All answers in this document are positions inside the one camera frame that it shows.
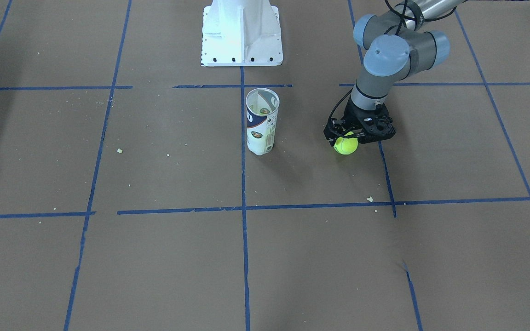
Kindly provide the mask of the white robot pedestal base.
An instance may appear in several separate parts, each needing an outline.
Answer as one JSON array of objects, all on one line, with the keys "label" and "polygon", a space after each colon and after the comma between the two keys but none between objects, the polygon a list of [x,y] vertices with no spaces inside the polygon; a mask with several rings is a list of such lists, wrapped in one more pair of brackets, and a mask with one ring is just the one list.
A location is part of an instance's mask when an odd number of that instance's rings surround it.
[{"label": "white robot pedestal base", "polygon": [[202,12],[201,65],[279,66],[282,30],[269,0],[213,0]]}]

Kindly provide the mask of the yellow-green tennis ball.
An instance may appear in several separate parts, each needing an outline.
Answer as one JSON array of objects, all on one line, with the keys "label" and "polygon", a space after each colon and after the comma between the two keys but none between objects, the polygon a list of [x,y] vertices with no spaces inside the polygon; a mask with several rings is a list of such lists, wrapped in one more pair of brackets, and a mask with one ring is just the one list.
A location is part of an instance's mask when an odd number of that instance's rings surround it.
[{"label": "yellow-green tennis ball", "polygon": [[333,149],[341,155],[350,155],[354,153],[359,147],[359,140],[357,136],[345,138],[346,136],[351,136],[353,134],[354,132],[349,131],[345,132],[343,136],[336,138]]}]

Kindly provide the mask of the clear tennis ball can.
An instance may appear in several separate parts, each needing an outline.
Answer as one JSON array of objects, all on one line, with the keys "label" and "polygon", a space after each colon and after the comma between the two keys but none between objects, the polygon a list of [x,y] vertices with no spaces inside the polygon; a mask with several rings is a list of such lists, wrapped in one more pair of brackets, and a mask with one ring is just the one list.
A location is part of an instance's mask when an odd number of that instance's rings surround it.
[{"label": "clear tennis ball can", "polygon": [[245,98],[246,138],[248,148],[255,155],[273,149],[280,99],[271,89],[256,88]]}]

